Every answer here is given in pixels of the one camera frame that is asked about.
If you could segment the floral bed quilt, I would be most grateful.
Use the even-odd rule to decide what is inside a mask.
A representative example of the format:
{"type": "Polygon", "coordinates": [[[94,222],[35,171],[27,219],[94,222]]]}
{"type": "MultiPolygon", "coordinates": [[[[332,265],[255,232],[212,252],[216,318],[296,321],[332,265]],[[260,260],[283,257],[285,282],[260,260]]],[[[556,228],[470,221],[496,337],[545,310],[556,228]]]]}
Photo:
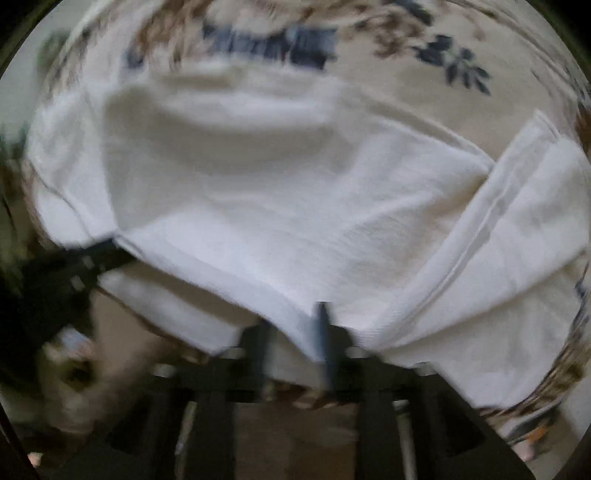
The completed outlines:
{"type": "MultiPolygon", "coordinates": [[[[179,73],[206,61],[331,76],[453,132],[498,159],[536,114],[585,154],[576,124],[590,103],[572,55],[522,1],[110,1],[90,14],[52,67],[38,109],[87,81],[179,73]]],[[[26,157],[26,197],[36,173],[26,157]]],[[[478,407],[509,436],[557,405],[590,355],[590,236],[578,308],[550,371],[524,400],[478,407]]]]}

